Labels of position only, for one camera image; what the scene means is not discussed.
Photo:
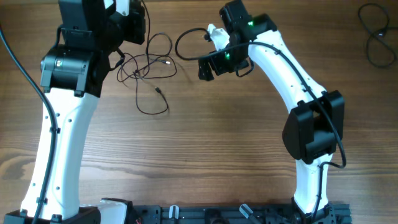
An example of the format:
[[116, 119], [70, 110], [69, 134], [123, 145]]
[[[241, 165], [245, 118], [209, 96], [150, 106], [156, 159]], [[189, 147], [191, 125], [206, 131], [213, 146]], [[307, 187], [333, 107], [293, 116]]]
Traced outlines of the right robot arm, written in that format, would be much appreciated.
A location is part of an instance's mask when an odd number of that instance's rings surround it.
[[304, 223], [329, 217], [327, 172], [343, 137], [342, 95], [326, 91], [311, 78], [267, 14], [253, 17], [242, 1], [231, 1], [220, 9], [220, 17], [222, 28], [206, 28], [205, 39], [213, 42], [215, 51], [199, 59], [199, 79], [210, 81], [255, 66], [267, 75], [289, 114], [282, 140], [296, 162], [294, 213]]

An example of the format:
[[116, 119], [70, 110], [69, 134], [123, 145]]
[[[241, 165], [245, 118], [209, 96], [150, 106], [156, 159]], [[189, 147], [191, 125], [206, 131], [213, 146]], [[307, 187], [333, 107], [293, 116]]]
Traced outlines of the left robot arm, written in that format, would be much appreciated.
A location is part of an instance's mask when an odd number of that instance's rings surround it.
[[61, 0], [62, 23], [40, 63], [34, 85], [44, 108], [34, 172], [18, 210], [6, 223], [134, 223], [131, 201], [79, 200], [79, 178], [88, 127], [101, 96], [109, 62], [123, 42], [145, 39], [140, 1]]

